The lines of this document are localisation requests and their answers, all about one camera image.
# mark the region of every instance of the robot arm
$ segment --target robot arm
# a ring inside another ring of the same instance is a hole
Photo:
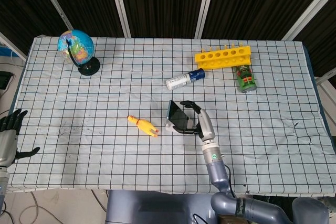
[[[292,223],[288,219],[285,212],[276,205],[251,198],[236,198],[235,194],[230,188],[229,178],[226,173],[219,146],[213,140],[215,138],[215,132],[208,114],[205,110],[201,109],[192,101],[184,101],[181,102],[181,104],[186,108],[192,108],[195,110],[198,115],[198,124],[195,129],[183,130],[176,126],[174,126],[174,128],[179,133],[196,134],[203,142],[202,151],[210,181],[211,184],[219,190],[219,193],[215,193],[211,198],[211,206],[215,212],[220,215],[234,215],[237,217],[243,217],[259,224]],[[321,222],[323,219],[321,216],[327,217],[324,219],[328,220],[328,213],[325,215],[325,213],[328,211],[326,211],[325,206],[321,206],[321,204],[315,203],[314,208],[311,207],[310,209],[307,209],[306,207],[295,207],[295,205],[298,204],[293,203],[293,211],[295,211],[294,216],[310,215],[309,218],[304,218],[305,221],[300,221],[300,218],[297,217],[295,219],[297,222],[295,223],[328,223]]]
[[[0,119],[0,209],[2,209],[9,180],[7,168],[16,159],[31,157],[40,150],[37,147],[31,152],[17,151],[17,137],[20,133],[22,120],[26,114],[27,111],[21,113],[21,109],[19,109],[13,114]]]

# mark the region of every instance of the yellow rubber chicken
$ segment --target yellow rubber chicken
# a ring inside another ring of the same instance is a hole
[[[137,125],[137,127],[139,128],[139,130],[142,130],[144,133],[147,133],[148,135],[157,137],[158,136],[158,132],[159,130],[157,130],[153,124],[151,124],[150,122],[146,121],[146,120],[141,120],[141,119],[137,119],[132,115],[128,116],[128,121],[131,123],[134,123]]]

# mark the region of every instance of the smartphone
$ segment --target smartphone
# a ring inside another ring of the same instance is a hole
[[[7,89],[7,85],[13,74],[11,72],[0,71],[0,89]]]
[[[189,117],[173,100],[169,101],[167,119],[181,129],[186,129],[188,127]]]

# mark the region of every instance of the tin can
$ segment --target tin can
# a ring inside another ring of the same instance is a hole
[[[234,67],[234,70],[242,93],[251,92],[257,88],[249,65],[237,66]]]

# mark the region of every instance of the black backdrop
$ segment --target black backdrop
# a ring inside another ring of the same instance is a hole
[[[124,0],[132,37],[193,38],[202,0]],[[203,38],[280,40],[312,0],[211,0]],[[75,29],[123,37],[114,0],[58,0]],[[295,40],[308,48],[314,74],[336,67],[336,0]],[[50,0],[0,0],[0,31],[28,54],[34,37],[67,30]],[[336,87],[336,78],[332,80]]]

